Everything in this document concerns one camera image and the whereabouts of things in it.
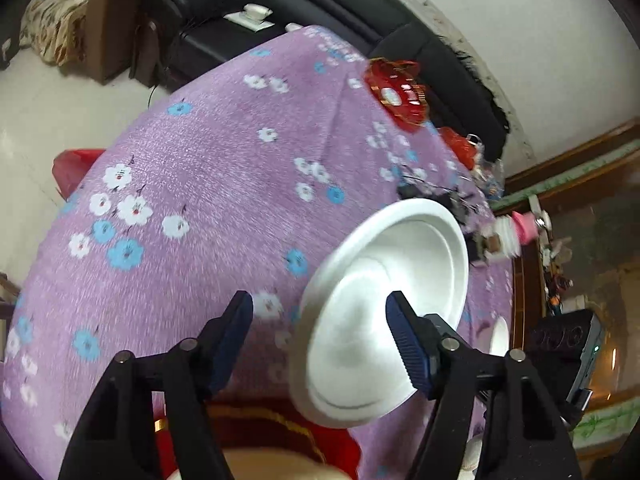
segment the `sofa backrest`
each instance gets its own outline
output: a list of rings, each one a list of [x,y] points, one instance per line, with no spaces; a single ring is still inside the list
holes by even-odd
[[[500,157],[508,122],[491,92],[456,54],[399,0],[257,0],[282,24],[322,25],[369,57],[420,62],[420,81],[433,91],[438,122],[475,134],[489,160]]]

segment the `silver bolt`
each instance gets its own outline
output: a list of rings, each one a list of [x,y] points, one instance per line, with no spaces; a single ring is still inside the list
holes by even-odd
[[[527,355],[519,348],[514,348],[513,350],[510,350],[509,357],[514,361],[521,363],[527,358]]]
[[[449,350],[450,352],[456,351],[460,348],[460,343],[457,339],[453,339],[452,337],[446,337],[442,340],[442,347],[445,350]]]
[[[196,346],[198,346],[198,340],[193,337],[188,337],[180,341],[180,350],[184,350],[185,352],[190,352],[196,348]]]
[[[124,361],[128,361],[130,358],[133,357],[133,352],[130,352],[129,350],[120,350],[115,356],[114,356],[114,361],[119,362],[119,363],[123,363]]]

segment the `pink bottle cap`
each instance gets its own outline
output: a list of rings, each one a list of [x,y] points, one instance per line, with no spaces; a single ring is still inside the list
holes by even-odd
[[[538,226],[536,225],[536,217],[533,213],[512,213],[511,219],[516,227],[518,241],[520,245],[527,245],[538,238]]]

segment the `white floor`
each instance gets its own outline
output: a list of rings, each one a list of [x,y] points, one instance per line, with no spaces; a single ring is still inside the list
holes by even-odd
[[[107,85],[23,50],[0,72],[0,272],[21,284],[63,200],[51,165],[70,148],[105,148],[146,109],[128,71]],[[153,101],[166,92],[158,88]]]

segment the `black leather sofa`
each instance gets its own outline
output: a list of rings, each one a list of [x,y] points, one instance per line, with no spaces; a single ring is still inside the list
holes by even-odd
[[[276,25],[258,33],[222,16],[258,3]],[[289,22],[334,31],[365,56],[416,60],[436,126],[476,134],[499,158],[509,127],[494,97],[458,56],[398,0],[143,0],[133,73],[172,89],[284,33]]]

